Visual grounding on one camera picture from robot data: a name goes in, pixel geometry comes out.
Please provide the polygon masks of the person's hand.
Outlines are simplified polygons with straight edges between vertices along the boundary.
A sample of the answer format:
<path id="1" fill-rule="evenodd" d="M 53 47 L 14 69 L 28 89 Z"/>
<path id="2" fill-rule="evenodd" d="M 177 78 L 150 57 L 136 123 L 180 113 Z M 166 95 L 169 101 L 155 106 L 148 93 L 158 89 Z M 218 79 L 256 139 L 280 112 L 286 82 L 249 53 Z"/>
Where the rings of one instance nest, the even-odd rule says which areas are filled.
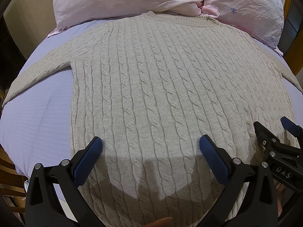
<path id="1" fill-rule="evenodd" d="M 173 218 L 165 217 L 159 220 L 156 220 L 152 223 L 146 224 L 143 227 L 170 227 L 172 226 Z"/>

